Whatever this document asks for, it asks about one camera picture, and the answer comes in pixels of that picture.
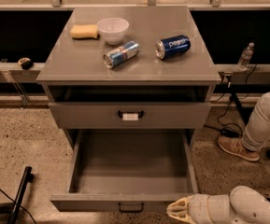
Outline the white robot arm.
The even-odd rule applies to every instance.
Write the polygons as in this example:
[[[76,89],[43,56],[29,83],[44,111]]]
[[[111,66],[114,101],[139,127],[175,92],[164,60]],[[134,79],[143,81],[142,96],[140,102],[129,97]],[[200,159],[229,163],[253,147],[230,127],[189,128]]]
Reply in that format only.
[[[166,213],[186,224],[270,224],[270,202],[246,186],[229,194],[183,197],[169,204]]]

